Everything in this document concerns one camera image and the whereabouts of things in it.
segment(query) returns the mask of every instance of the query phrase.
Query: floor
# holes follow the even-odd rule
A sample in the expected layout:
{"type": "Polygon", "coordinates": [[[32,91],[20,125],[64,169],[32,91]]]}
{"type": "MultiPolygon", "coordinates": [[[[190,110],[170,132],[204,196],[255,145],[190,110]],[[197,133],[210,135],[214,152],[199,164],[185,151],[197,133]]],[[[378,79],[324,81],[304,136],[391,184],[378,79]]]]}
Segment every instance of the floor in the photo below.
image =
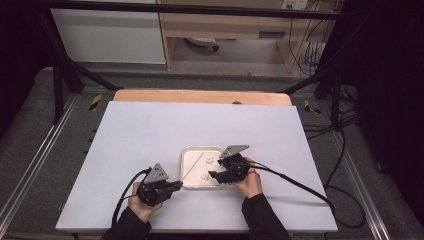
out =
{"type": "MultiPolygon", "coordinates": [[[[218,44],[220,50],[215,52],[179,39],[173,68],[169,71],[164,66],[95,64],[91,65],[90,69],[98,72],[106,80],[126,88],[263,92],[284,90],[306,78],[309,73],[297,70],[288,74],[276,51],[275,42],[219,40],[218,44]]],[[[52,129],[54,98],[51,72],[47,69],[36,79],[36,85],[27,102],[9,131],[0,139],[2,172],[0,206],[9,204],[9,197],[28,166],[31,166],[47,133],[52,129]]],[[[54,145],[50,146],[48,154],[43,156],[43,165],[37,166],[37,175],[27,184],[27,192],[20,194],[19,208],[11,213],[13,219],[6,224],[8,227],[4,239],[72,239],[69,234],[55,230],[55,223],[84,162],[85,154],[89,151],[106,104],[113,98],[113,92],[100,88],[89,79],[84,78],[84,82],[87,86],[85,92],[77,96],[75,107],[69,114],[59,137],[54,139],[54,145]],[[94,96],[98,93],[102,93],[98,107],[95,111],[88,111],[94,96]]],[[[326,125],[328,119],[324,112],[328,104],[327,101],[314,99],[312,95],[314,88],[315,85],[312,84],[293,94],[291,99],[298,107],[304,125],[326,125]],[[310,104],[310,109],[307,111],[305,100],[310,104]]],[[[354,93],[354,89],[345,89],[345,92],[349,91],[354,93]]],[[[342,110],[347,111],[349,108],[349,103],[342,104],[342,110]]],[[[315,133],[306,133],[307,137],[313,135],[315,133]]],[[[337,133],[330,132],[309,140],[323,183],[340,156],[337,136],[337,133]]],[[[403,201],[390,176],[377,171],[376,162],[361,133],[360,124],[346,127],[345,136],[347,144],[345,156],[348,154],[353,159],[390,239],[424,239],[423,227],[403,201]]],[[[342,164],[332,179],[332,185],[355,195],[354,184],[347,171],[349,167],[342,164]]],[[[351,198],[332,190],[327,194],[336,206],[337,218],[340,221],[351,225],[361,221],[360,208],[351,198]]],[[[359,228],[339,225],[339,231],[329,233],[328,238],[387,239],[384,236],[378,238],[372,229],[373,226],[367,223],[359,228]]],[[[313,235],[295,236],[295,238],[319,239],[313,235]]],[[[98,239],[98,236],[84,235],[82,239],[98,239]]]]}

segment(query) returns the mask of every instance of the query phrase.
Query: person's left hand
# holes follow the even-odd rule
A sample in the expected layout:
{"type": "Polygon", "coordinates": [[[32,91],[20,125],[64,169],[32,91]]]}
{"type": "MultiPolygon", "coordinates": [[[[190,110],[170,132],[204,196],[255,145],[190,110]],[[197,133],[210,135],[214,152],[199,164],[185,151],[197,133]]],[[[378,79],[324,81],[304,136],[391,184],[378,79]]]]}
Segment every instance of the person's left hand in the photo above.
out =
{"type": "MultiPolygon", "coordinates": [[[[137,194],[138,186],[140,185],[140,182],[135,182],[133,184],[133,191],[132,195],[137,194]]],[[[159,203],[158,205],[151,207],[145,203],[143,203],[138,196],[130,197],[128,198],[128,207],[143,221],[144,223],[147,223],[152,216],[152,214],[162,207],[162,203],[159,203]]]]}

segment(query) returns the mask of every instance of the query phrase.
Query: tray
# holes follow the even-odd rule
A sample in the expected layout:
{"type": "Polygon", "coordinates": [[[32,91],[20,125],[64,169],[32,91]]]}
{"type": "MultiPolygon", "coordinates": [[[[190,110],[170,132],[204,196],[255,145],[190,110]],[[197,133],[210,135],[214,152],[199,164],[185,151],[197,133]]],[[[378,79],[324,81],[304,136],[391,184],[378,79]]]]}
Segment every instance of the tray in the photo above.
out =
{"type": "Polygon", "coordinates": [[[187,147],[181,153],[181,181],[186,188],[214,188],[220,184],[211,178],[208,171],[222,172],[225,168],[217,160],[223,149],[220,147],[187,147]]]}

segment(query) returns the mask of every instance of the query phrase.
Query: gray carpet floor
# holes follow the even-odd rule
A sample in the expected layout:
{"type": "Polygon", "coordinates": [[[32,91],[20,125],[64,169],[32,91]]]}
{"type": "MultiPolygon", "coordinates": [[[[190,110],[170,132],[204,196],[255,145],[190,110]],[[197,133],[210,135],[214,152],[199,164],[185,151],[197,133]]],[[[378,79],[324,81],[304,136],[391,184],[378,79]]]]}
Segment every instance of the gray carpet floor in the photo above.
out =
{"type": "MultiPolygon", "coordinates": [[[[212,73],[187,75],[178,71],[146,74],[103,72],[99,75],[126,88],[275,92],[286,89],[296,82],[292,78],[293,76],[285,78],[260,76],[260,74],[255,76],[245,71],[240,72],[241,74],[220,76],[212,73]]],[[[92,90],[79,94],[70,118],[11,222],[5,239],[13,239],[12,236],[23,233],[30,235],[26,235],[27,238],[20,235],[21,239],[61,239],[62,237],[71,239],[69,233],[55,230],[60,216],[60,207],[66,202],[72,189],[84,162],[86,151],[89,151],[90,139],[95,137],[95,130],[102,119],[106,105],[114,96],[113,92],[99,89],[98,85],[90,80],[85,79],[84,82],[92,90]],[[96,89],[103,93],[103,96],[96,110],[89,111],[91,102],[97,93],[96,89]]],[[[323,114],[304,110],[304,100],[308,100],[312,108],[320,107],[309,94],[313,88],[312,85],[303,89],[301,93],[294,94],[292,96],[293,104],[298,107],[303,124],[326,125],[323,114]]],[[[349,106],[343,105],[343,108],[348,109],[349,106]]],[[[16,116],[10,129],[0,139],[0,171],[2,173],[0,175],[0,206],[6,204],[8,197],[52,126],[53,109],[52,76],[49,71],[41,72],[37,76],[36,84],[25,105],[16,116]]],[[[405,204],[391,177],[377,171],[375,159],[362,135],[360,126],[352,124],[346,127],[345,134],[348,149],[392,239],[424,239],[423,227],[405,204]]],[[[325,182],[340,155],[339,149],[331,134],[311,139],[309,145],[321,180],[325,182]]],[[[355,194],[343,165],[336,171],[331,184],[355,194]]],[[[349,224],[361,221],[360,210],[351,199],[333,190],[328,191],[328,196],[336,206],[338,219],[349,224]]],[[[338,225],[338,227],[338,232],[328,234],[329,239],[374,239],[367,223],[356,229],[342,225],[338,225]]],[[[82,239],[92,238],[92,236],[82,237],[82,239]]],[[[295,238],[319,239],[313,236],[295,238]]]]}

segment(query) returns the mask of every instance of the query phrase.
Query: wooden desk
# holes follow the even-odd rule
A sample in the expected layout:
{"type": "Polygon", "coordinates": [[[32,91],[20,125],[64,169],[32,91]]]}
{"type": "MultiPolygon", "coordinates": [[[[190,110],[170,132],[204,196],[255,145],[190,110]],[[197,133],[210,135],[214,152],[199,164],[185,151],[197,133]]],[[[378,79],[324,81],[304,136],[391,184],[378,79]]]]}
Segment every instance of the wooden desk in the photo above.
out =
{"type": "MultiPolygon", "coordinates": [[[[228,6],[246,8],[281,9],[283,0],[157,0],[158,4],[228,6]]],[[[335,7],[332,1],[314,1],[308,3],[310,11],[331,11],[335,7]]],[[[172,67],[172,58],[176,38],[217,38],[217,39],[262,39],[277,42],[284,60],[286,71],[291,73],[296,67],[306,42],[326,42],[332,27],[314,28],[320,20],[282,19],[245,16],[214,16],[196,14],[161,13],[160,22],[165,58],[168,68],[172,67]],[[288,36],[291,39],[289,49],[288,36]],[[261,38],[261,31],[282,32],[284,38],[261,38]]]]}
{"type": "MultiPolygon", "coordinates": [[[[283,106],[211,100],[210,96],[219,94],[229,102],[242,99],[241,93],[228,92],[118,91],[106,109],[56,228],[73,233],[104,232],[129,180],[157,162],[170,181],[180,179],[181,153],[187,146],[249,144],[244,156],[325,195],[297,109],[289,106],[283,94],[279,100],[283,106]],[[161,96],[161,100],[172,101],[171,95],[177,102],[128,101],[156,101],[161,96]],[[209,103],[181,103],[190,98],[187,95],[209,103]]],[[[260,93],[252,95],[262,101],[260,93]]],[[[275,175],[262,173],[261,179],[270,204],[288,231],[337,231],[329,207],[320,199],[275,175]]],[[[238,189],[230,185],[208,191],[183,187],[155,213],[152,232],[246,232],[242,201],[238,189]]]]}

